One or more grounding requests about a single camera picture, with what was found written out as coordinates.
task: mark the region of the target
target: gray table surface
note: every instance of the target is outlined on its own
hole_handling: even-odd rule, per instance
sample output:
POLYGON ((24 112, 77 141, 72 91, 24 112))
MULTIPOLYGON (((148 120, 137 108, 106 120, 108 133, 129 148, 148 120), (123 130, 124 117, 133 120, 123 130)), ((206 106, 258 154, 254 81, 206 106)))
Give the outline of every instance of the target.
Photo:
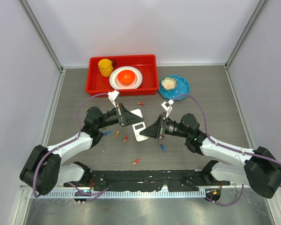
MULTIPOLYGON (((89 98, 85 92, 87 71, 87 69, 67 69, 48 145, 59 143, 78 132, 77 108, 89 98)), ((206 112, 209 133, 221 141, 248 147, 224 66, 159 67, 158 75, 159 79, 167 75, 184 77, 191 86, 190 93, 198 99, 206 112)), ((164 98, 159 92, 152 96, 117 99, 117 102, 122 102, 128 110, 140 108, 146 126, 155 122, 163 111, 160 105, 163 101, 164 98), (137 102, 143 102, 145 106, 140 106, 137 102)), ((81 109, 79 114, 81 123, 86 110, 91 106, 98 106, 103 113, 113 107, 106 97, 92 99, 81 109)), ((175 102, 170 118, 180 121, 186 113, 194 114, 204 131, 200 109, 190 98, 175 102)), ((202 169, 211 159, 191 153, 185 147, 183 138, 166 135, 163 140, 149 138, 137 142, 132 127, 122 128, 120 125, 114 125, 105 131, 108 130, 111 134, 104 136, 97 146, 79 153, 66 164, 80 161, 92 170, 202 169), (126 135, 129 135, 129 138, 123 143, 126 135), (160 144, 165 146, 165 153, 162 152, 160 144), (133 166, 132 163, 138 158, 140 162, 133 166)))

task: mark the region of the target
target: white clip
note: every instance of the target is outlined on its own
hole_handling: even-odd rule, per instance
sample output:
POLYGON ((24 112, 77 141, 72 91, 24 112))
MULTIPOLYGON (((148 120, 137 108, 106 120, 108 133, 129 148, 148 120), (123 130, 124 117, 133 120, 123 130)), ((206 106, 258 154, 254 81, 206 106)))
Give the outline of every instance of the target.
POLYGON ((167 112, 166 118, 168 118, 170 112, 172 111, 173 107, 171 106, 172 104, 174 104, 174 101, 172 99, 170 99, 168 102, 162 102, 161 106, 165 109, 165 111, 167 112))
POLYGON ((108 99, 111 101, 111 103, 113 104, 114 107, 116 107, 116 99, 118 97, 120 92, 118 92, 117 90, 114 90, 113 92, 108 92, 108 99))

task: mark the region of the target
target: blue plate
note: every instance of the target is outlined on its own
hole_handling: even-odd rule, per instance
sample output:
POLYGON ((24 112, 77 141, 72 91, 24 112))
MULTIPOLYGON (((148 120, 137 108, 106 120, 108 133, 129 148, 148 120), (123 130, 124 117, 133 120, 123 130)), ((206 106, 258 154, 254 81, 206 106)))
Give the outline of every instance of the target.
MULTIPOLYGON (((163 79, 161 79, 161 81, 159 82, 158 91, 161 93, 161 95, 164 98, 174 99, 179 95, 188 94, 190 92, 191 87, 190 87, 189 83, 186 81, 186 79, 184 79, 183 77, 178 76, 178 75, 169 75, 169 76, 166 76, 166 77, 174 78, 177 81, 177 87, 174 90, 165 90, 161 85, 161 81, 165 77, 163 79)), ((185 97, 186 96, 182 96, 182 97, 178 98, 177 100, 181 100, 185 97)))

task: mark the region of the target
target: small colored object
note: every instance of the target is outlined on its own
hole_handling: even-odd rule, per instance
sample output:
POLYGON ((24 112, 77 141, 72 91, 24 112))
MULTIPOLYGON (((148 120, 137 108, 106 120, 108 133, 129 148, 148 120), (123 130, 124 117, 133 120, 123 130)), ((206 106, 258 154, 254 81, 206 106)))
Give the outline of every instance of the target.
POLYGON ((103 135, 105 136, 105 135, 109 135, 111 133, 111 131, 107 131, 107 132, 105 132, 103 135))
POLYGON ((140 159, 138 158, 134 163, 132 163, 132 165, 137 164, 140 161, 140 159))
POLYGON ((118 131, 117 131, 117 134, 116 134, 116 138, 118 137, 119 134, 120 134, 120 131, 118 130, 118 131))
POLYGON ((115 67, 115 60, 102 59, 98 62, 98 68, 102 76, 109 77, 115 67))
POLYGON ((135 80, 135 73, 132 70, 124 69, 118 73, 118 81, 122 84, 131 84, 135 80))
POLYGON ((127 141, 127 139, 128 139, 128 135, 126 135, 126 137, 125 137, 125 139, 124 139, 124 142, 126 142, 126 141, 127 141))
POLYGON ((161 146, 161 149, 163 150, 163 152, 165 152, 165 148, 164 148, 163 144, 161 144, 160 146, 161 146))

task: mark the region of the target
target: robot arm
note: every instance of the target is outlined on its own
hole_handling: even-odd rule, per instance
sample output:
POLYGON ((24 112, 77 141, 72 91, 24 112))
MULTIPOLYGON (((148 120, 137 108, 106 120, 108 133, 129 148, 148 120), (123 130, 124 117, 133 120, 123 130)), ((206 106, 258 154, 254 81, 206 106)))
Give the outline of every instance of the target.
POLYGON ((122 103, 115 103, 118 94, 119 92, 116 90, 108 94, 114 108, 105 114, 98 107, 89 108, 86 112, 84 126, 75 136, 52 146, 36 146, 21 171, 20 179, 32 187, 37 165, 45 154, 54 150, 40 167, 37 174, 36 191, 41 195, 46 195, 57 184, 70 181, 74 181, 74 184, 79 186, 87 184, 90 180, 90 169, 87 166, 79 162, 66 166, 62 166, 62 164, 79 152, 97 145, 103 137, 100 128, 117 123, 125 127, 144 121, 142 117, 125 109, 122 103))
POLYGON ((157 121, 142 130, 140 134, 158 139, 163 139, 164 135, 185 138, 185 145, 191 152, 215 157, 229 163, 210 161, 202 170, 206 174, 205 180, 207 182, 213 180, 232 181, 250 186, 257 194, 265 198, 273 197, 281 184, 281 166, 265 159, 244 154, 244 152, 249 152, 275 159, 268 149, 263 147, 258 147, 256 150, 245 149, 208 137, 199 130, 200 124, 190 113, 184 115, 180 123, 172 121, 168 116, 173 103, 172 100, 163 102, 162 106, 166 113, 161 113, 157 121), (242 153, 231 151, 227 147, 242 153))

